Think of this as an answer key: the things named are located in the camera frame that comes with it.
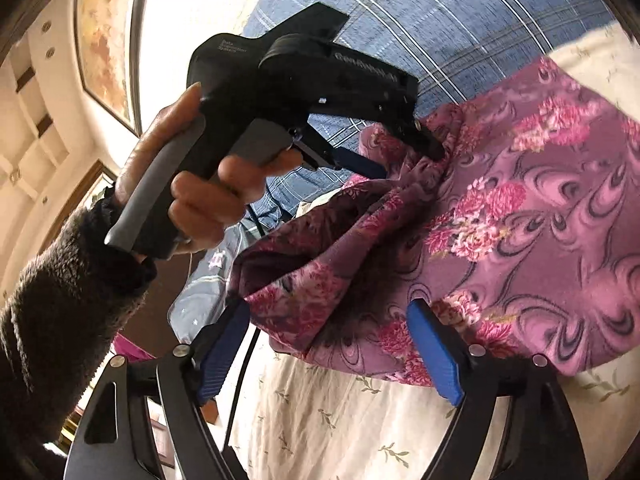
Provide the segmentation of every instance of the sleeve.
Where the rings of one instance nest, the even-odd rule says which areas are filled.
[[[104,245],[117,216],[112,194],[69,218],[0,309],[0,409],[18,437],[57,439],[156,276],[151,260]]]

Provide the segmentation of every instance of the blue rubber pad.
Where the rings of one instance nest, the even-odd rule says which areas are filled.
[[[248,328],[249,304],[241,301],[222,336],[202,362],[202,384],[198,390],[198,400],[202,404],[220,393]]]
[[[419,300],[409,303],[406,323],[436,390],[453,406],[458,406],[464,397],[460,385],[460,369],[424,316]]]

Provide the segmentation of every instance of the metal screw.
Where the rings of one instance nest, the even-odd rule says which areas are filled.
[[[539,368],[544,368],[546,365],[549,364],[549,361],[547,361],[546,357],[544,357],[542,354],[534,355],[532,361],[533,361],[533,364],[535,364]]]
[[[184,357],[185,355],[189,354],[190,349],[191,348],[189,345],[178,345],[177,347],[174,348],[173,354],[176,357]]]
[[[112,357],[109,364],[112,368],[120,368],[127,360],[122,355],[116,355],[116,357]]]
[[[473,344],[469,346],[469,353],[473,357],[482,357],[486,354],[486,349],[482,345]]]

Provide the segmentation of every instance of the purple floral fabric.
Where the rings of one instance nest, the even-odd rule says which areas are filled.
[[[640,124],[544,57],[421,122],[445,160],[371,126],[360,150],[388,180],[352,179],[236,260],[274,350],[428,386],[415,298],[469,343],[563,374],[638,345]]]

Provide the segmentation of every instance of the orange abstract artwork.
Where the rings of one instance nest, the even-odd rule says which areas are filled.
[[[78,57],[84,88],[132,130],[127,75],[130,0],[76,0]]]

